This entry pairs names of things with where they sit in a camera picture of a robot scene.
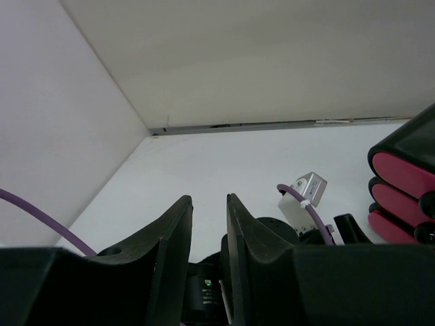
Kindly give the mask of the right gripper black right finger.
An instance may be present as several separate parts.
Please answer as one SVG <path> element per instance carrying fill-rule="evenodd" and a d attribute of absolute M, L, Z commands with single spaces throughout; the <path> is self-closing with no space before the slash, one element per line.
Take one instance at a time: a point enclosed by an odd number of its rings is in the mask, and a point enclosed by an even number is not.
<path fill-rule="evenodd" d="M 227 195 L 227 235 L 233 325 L 305 325 L 294 252 L 260 253 L 244 237 L 253 217 L 236 194 Z"/>

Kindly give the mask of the pink top drawer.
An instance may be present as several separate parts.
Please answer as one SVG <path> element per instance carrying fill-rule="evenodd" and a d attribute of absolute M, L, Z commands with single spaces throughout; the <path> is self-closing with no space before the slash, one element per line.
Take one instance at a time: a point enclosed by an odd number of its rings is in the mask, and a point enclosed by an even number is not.
<path fill-rule="evenodd" d="M 396 156 L 376 153 L 372 166 L 380 179 L 416 199 L 434 191 L 434 174 Z"/>

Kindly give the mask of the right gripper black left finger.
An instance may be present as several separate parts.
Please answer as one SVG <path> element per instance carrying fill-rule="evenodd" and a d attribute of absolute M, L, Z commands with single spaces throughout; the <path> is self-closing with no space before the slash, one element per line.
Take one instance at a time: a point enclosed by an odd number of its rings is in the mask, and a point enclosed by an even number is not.
<path fill-rule="evenodd" d="M 192 216 L 192 199 L 183 195 L 155 221 L 89 257 L 93 325 L 181 323 Z"/>

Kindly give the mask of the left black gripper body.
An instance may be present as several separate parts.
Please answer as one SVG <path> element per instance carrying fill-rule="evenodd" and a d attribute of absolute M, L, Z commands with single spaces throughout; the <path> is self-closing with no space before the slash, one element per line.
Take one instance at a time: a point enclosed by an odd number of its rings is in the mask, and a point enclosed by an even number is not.
<path fill-rule="evenodd" d="M 283 221 L 272 217 L 249 218 L 253 227 L 245 235 L 260 253 L 277 253 L 283 245 L 287 245 L 301 257 L 314 258 L 371 258 L 372 243 L 360 229 L 350 214 L 334 218 L 339 233 L 345 241 L 344 246 L 328 247 L 319 230 L 310 230 L 302 236 Z"/>

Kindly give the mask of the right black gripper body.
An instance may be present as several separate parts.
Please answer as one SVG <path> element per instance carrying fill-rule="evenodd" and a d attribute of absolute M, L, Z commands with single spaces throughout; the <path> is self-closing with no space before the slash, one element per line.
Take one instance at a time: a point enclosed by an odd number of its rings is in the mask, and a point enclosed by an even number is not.
<path fill-rule="evenodd" d="M 182 325 L 231 325 L 215 261 L 189 263 L 181 313 Z"/>

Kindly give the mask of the black drawer cabinet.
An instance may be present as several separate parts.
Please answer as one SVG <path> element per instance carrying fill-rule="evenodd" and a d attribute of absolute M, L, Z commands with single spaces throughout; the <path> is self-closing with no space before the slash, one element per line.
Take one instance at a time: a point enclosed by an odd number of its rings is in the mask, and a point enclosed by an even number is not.
<path fill-rule="evenodd" d="M 391 154 L 434 174 L 434 106 L 429 106 L 427 109 L 423 110 L 368 151 L 368 164 L 374 173 L 374 177 L 368 183 L 368 191 L 371 197 L 371 188 L 376 183 L 388 185 L 406 194 L 398 188 L 384 182 L 384 180 L 380 179 L 375 173 L 372 166 L 372 158 L 376 153 Z M 372 199 L 373 203 L 368 209 L 369 213 L 373 212 L 375 209 L 386 211 L 373 197 Z M 422 212 L 429 218 L 434 219 L 434 191 L 422 195 L 420 199 L 414 199 L 418 201 Z M 418 243 L 433 245 L 434 228 L 429 226 L 418 227 L 415 230 L 415 238 L 419 241 Z"/>

